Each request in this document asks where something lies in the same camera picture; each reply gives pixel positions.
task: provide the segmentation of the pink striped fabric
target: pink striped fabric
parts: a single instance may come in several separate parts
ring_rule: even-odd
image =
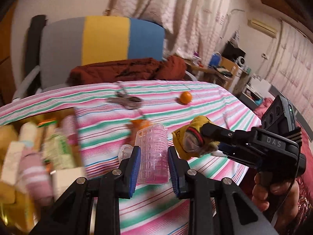
[[[129,121],[145,118],[162,124],[171,133],[188,124],[195,116],[207,116],[215,124],[236,130],[250,130],[260,120],[225,89],[206,82],[133,81],[122,83],[126,91],[143,99],[140,111],[126,110],[106,102],[120,89],[118,84],[94,84],[42,93],[0,108],[0,124],[44,112],[75,107],[81,155],[88,178],[99,177],[119,163],[117,154],[128,142]],[[192,102],[179,104],[176,99],[189,91]],[[247,167],[222,157],[205,155],[192,158],[190,167],[217,180],[230,177],[240,183]],[[189,201],[178,200],[171,183],[137,185],[133,198],[120,200],[122,234],[186,234]]]

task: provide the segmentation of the human hand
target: human hand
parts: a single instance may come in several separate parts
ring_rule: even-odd
[[[268,190],[260,185],[260,174],[256,174],[255,183],[256,185],[252,191],[252,201],[263,212],[269,208],[270,203],[266,200],[268,197]],[[285,181],[280,184],[272,184],[270,186],[270,192],[274,195],[283,195],[287,192],[291,181]],[[297,181],[294,181],[291,190],[284,201],[282,207],[277,213],[277,221],[275,229],[278,232],[283,232],[287,225],[296,217],[298,214],[298,200],[299,200],[299,185]]]

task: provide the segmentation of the yellow glove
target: yellow glove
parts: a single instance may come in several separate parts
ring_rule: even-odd
[[[205,116],[195,117],[190,124],[172,132],[173,144],[181,159],[189,160],[191,157],[200,157],[218,149],[218,141],[202,137],[201,127],[212,123]]]

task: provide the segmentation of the pink towel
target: pink towel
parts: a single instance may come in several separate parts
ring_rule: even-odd
[[[19,174],[29,194],[41,206],[51,203],[53,191],[50,175],[41,161],[40,154],[25,147],[19,165]]]

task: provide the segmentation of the air conditioner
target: air conditioner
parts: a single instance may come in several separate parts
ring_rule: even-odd
[[[255,30],[258,30],[272,38],[276,38],[277,30],[268,26],[265,23],[262,23],[256,19],[248,20],[248,26],[252,27]]]

